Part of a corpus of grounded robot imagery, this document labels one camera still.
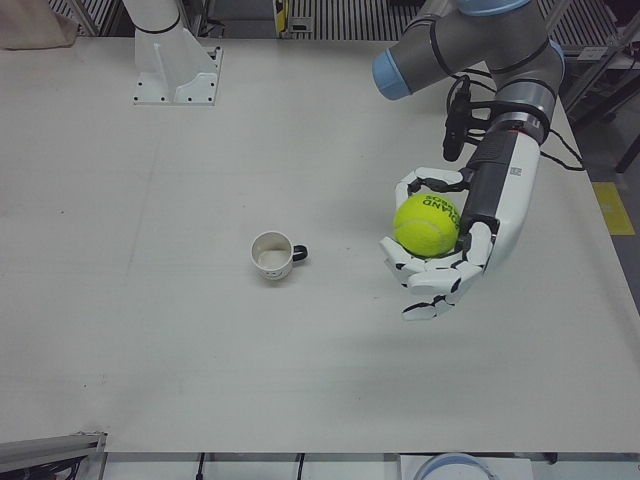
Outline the white black dexterous robot hand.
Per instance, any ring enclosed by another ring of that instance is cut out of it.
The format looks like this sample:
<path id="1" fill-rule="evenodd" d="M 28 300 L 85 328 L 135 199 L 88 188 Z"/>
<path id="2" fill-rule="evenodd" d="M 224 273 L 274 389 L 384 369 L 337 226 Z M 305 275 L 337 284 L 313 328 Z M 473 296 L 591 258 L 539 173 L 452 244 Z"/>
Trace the white black dexterous robot hand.
<path id="1" fill-rule="evenodd" d="M 467 191 L 454 250 L 421 258 L 385 237 L 380 246 L 398 282 L 420 300 L 402 311 L 407 321 L 430 320 L 453 308 L 476 280 L 507 259 L 518 241 L 532 196 L 540 146 L 517 130 L 487 133 L 458 171 L 419 167 L 395 187 L 395 205 L 426 187 Z"/>

